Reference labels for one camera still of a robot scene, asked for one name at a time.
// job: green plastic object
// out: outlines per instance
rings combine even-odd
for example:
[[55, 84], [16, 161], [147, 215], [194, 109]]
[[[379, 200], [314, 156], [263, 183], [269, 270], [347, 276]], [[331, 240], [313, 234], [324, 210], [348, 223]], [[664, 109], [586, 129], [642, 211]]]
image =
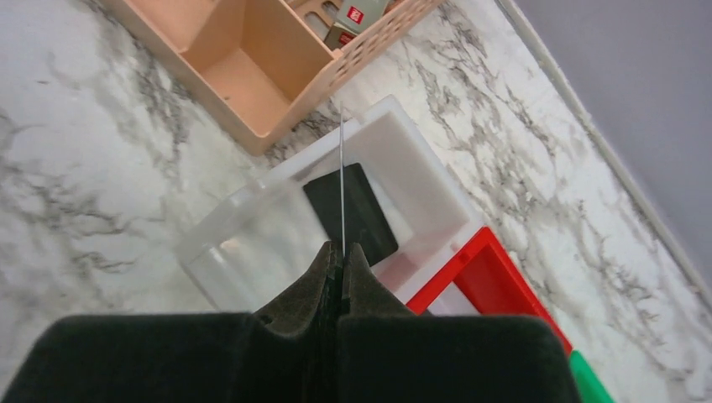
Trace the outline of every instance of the green plastic object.
[[581, 353], [573, 350], [568, 362], [584, 403], [615, 403]]

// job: red label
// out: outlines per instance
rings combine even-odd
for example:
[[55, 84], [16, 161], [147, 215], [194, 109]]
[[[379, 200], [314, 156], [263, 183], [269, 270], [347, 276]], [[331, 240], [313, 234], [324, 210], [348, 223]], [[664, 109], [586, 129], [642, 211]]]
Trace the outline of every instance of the red label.
[[347, 44], [351, 42], [351, 39], [353, 38], [355, 38], [353, 35], [342, 32], [341, 36], [338, 38], [338, 41], [340, 44]]
[[356, 7], [351, 7], [348, 10], [348, 14], [346, 14], [346, 16], [352, 21], [354, 21], [356, 24], [361, 24], [361, 21], [364, 20], [364, 14], [361, 13], [361, 10]]

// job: white marble surface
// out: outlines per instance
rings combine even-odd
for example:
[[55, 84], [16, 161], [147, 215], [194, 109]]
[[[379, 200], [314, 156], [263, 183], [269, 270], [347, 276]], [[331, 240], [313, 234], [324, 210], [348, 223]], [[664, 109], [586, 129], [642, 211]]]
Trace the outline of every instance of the white marble surface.
[[77, 312], [207, 311], [170, 248], [395, 94], [618, 401], [712, 401], [707, 307], [491, 1], [452, 0], [265, 157], [89, 0], [0, 2], [0, 387]]

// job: clear plastic container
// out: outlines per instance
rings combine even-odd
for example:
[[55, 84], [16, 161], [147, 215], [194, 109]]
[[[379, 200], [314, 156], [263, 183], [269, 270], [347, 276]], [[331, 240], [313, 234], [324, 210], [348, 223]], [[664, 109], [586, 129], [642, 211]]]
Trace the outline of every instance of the clear plastic container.
[[[328, 239], [301, 188], [338, 170], [338, 143], [337, 129], [238, 190], [177, 246], [218, 309], [257, 310], [308, 269]], [[399, 244], [372, 270], [406, 303], [483, 227], [482, 217], [393, 97], [345, 123], [343, 155], [345, 165], [362, 165]]]

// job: plastic storage bin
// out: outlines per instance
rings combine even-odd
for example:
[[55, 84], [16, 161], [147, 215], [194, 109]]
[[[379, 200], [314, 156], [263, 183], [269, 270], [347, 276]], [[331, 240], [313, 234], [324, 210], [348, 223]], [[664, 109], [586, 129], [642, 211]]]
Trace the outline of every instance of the plastic storage bin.
[[[179, 261], [217, 308], [256, 310], [309, 267], [327, 235], [301, 187], [339, 168], [338, 143], [335, 130], [238, 190], [178, 245]], [[372, 270], [401, 301], [483, 227], [393, 97], [345, 123], [344, 163], [363, 166], [398, 242]]]
[[584, 356], [573, 349], [487, 227], [480, 229], [407, 305], [418, 314], [428, 310], [435, 315], [480, 313], [539, 317], [561, 340], [583, 402], [613, 402]]
[[443, 0], [401, 0], [330, 50], [341, 0], [101, 0], [249, 153], [262, 154]]

